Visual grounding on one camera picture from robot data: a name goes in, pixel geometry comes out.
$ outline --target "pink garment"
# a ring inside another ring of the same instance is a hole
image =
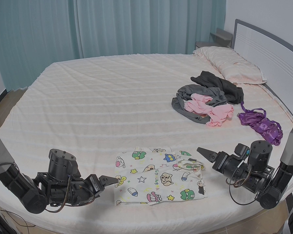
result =
[[[211,120],[206,123],[209,127],[221,126],[227,117],[232,118],[233,107],[230,104],[212,107],[205,103],[211,101],[210,96],[192,94],[191,99],[185,102],[184,109],[191,113],[199,115],[208,115]]]

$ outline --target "purple garment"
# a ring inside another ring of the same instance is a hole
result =
[[[238,117],[243,126],[249,125],[256,132],[264,137],[269,143],[278,146],[280,145],[283,133],[278,122],[266,118],[266,111],[262,108],[247,110],[241,102],[241,107],[245,113],[239,113]],[[264,113],[255,112],[254,110],[263,110]]]

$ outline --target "mattress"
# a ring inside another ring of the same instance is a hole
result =
[[[171,107],[178,88],[192,84],[190,77],[202,70],[222,77],[211,64],[194,55],[150,54],[96,57],[53,63],[47,67],[13,107],[0,138],[26,175],[35,178],[47,171],[52,148],[76,156],[83,178],[95,173],[114,176],[119,152],[136,146],[169,146],[187,151],[204,162],[202,175],[208,197],[156,205],[114,205],[114,187],[84,207],[66,207],[60,213],[28,213],[0,183],[0,206],[32,224],[61,233],[203,233],[245,219],[262,208],[258,202],[240,206],[228,192],[225,177],[196,152],[198,146],[232,154],[237,143],[250,145],[262,139],[234,117],[221,127],[194,123]],[[284,132],[274,146],[269,165],[277,167],[293,122],[260,85],[239,85],[245,107],[265,108]],[[246,203],[254,194],[232,189],[235,199]],[[293,178],[287,192],[293,191]]]

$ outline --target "pillowcase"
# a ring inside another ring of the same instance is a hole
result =
[[[202,47],[193,53],[198,56],[204,55],[214,68],[232,83],[263,84],[266,82],[257,66],[246,61],[231,48]]]

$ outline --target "curtain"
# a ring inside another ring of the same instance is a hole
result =
[[[0,72],[10,90],[57,61],[190,54],[223,29],[225,10],[226,0],[0,0]]]

